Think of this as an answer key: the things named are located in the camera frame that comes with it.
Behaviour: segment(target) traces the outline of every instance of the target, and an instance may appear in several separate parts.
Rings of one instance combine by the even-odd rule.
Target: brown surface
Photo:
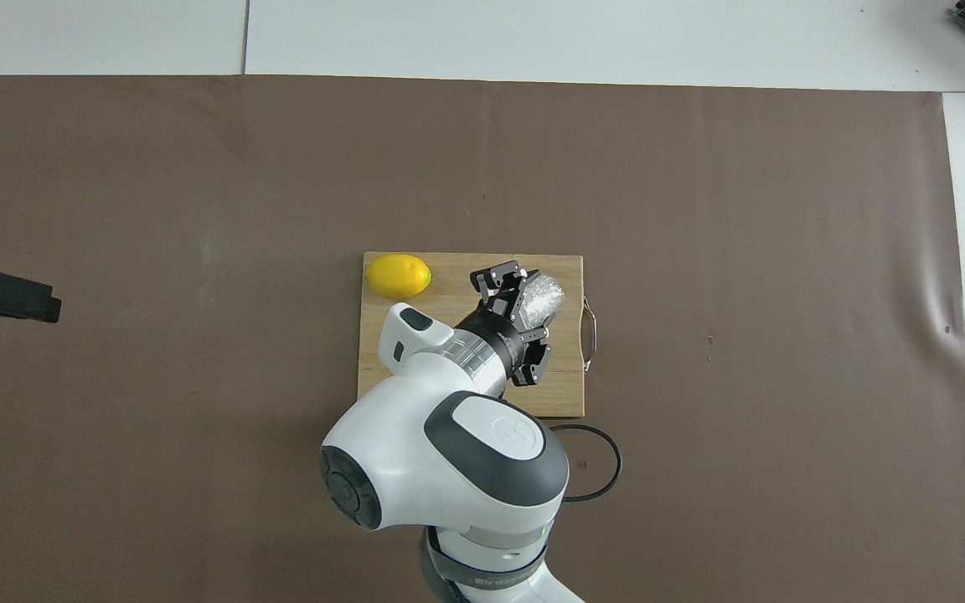
[[[583,416],[583,352],[580,348],[580,323],[583,313],[583,259],[578,255],[510,255],[509,253],[432,253],[411,252],[422,259],[434,276],[421,294],[407,299],[419,312],[456,325],[479,303],[467,275],[509,260],[519,260],[526,270],[543,271],[560,283],[564,302],[549,325],[551,356],[546,374],[539,385],[513,387],[510,383],[505,399],[531,415],[549,417]],[[363,270],[382,255],[364,253]],[[359,374],[356,396],[363,396],[376,383],[390,376],[390,370],[379,359],[379,335],[397,299],[382,297],[367,285],[360,285]]]
[[[406,247],[585,257],[587,600],[965,600],[939,95],[322,77],[0,77],[0,270],[64,299],[0,320],[0,600],[425,600],[317,468]]]

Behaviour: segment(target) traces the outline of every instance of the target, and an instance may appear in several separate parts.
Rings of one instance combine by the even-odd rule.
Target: wooden cutting board
[[[385,252],[364,253],[360,277],[372,260]],[[552,356],[539,385],[516,387],[509,382],[506,400],[535,416],[579,417],[583,405],[583,352],[580,348],[580,321],[583,309],[583,257],[579,255],[500,255],[499,253],[419,253],[433,274],[430,286],[407,302],[419,312],[449,326],[456,326],[478,305],[479,295],[467,275],[472,271],[517,260],[528,271],[540,270],[553,277],[564,289],[564,302],[550,324]],[[390,376],[379,359],[379,334],[386,313],[397,299],[382,297],[371,290],[363,278],[359,314],[359,378],[357,396],[363,396],[376,383]]]

